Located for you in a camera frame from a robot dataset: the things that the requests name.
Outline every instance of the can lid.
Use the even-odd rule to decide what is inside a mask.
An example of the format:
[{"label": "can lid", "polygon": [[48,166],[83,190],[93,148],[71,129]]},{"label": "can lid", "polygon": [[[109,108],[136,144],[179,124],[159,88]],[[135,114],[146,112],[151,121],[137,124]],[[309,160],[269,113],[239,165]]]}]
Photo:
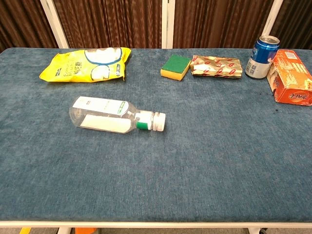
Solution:
[{"label": "can lid", "polygon": [[272,45],[276,45],[279,44],[279,39],[273,36],[261,36],[260,41],[265,42],[267,44],[272,44]]}]

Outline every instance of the white bottle cap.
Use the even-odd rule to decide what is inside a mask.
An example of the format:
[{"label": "white bottle cap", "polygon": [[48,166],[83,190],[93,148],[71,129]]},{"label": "white bottle cap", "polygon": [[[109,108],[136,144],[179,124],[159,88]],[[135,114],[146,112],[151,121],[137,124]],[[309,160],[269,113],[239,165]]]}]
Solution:
[{"label": "white bottle cap", "polygon": [[162,132],[165,127],[166,114],[155,112],[153,120],[153,130]]}]

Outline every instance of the white table frame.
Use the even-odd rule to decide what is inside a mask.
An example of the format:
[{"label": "white table frame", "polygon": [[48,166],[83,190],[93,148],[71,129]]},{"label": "white table frame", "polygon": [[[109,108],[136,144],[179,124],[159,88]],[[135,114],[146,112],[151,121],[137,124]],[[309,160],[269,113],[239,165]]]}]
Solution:
[{"label": "white table frame", "polygon": [[0,221],[0,228],[59,228],[58,234],[69,234],[71,228],[248,228],[259,234],[260,228],[312,228],[312,223],[282,222],[75,222],[75,221]]}]

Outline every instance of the brown curtain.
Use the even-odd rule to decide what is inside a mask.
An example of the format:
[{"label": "brown curtain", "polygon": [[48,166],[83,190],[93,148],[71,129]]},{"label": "brown curtain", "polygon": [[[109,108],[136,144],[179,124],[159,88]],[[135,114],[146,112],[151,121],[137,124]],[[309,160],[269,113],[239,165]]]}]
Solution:
[{"label": "brown curtain", "polygon": [[284,0],[270,34],[281,48],[312,49],[312,1]]},{"label": "brown curtain", "polygon": [[58,47],[40,0],[0,0],[0,52],[9,47]]},{"label": "brown curtain", "polygon": [[273,0],[176,0],[174,48],[252,48]]},{"label": "brown curtain", "polygon": [[54,0],[71,48],[161,48],[161,0]]}]

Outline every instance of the gold wrapper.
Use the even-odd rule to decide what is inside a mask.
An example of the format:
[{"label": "gold wrapper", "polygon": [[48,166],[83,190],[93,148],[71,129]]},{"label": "gold wrapper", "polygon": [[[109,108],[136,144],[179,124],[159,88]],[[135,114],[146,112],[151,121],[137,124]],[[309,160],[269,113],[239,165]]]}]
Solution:
[{"label": "gold wrapper", "polygon": [[242,77],[242,66],[237,58],[220,58],[194,55],[190,64],[193,76]]}]

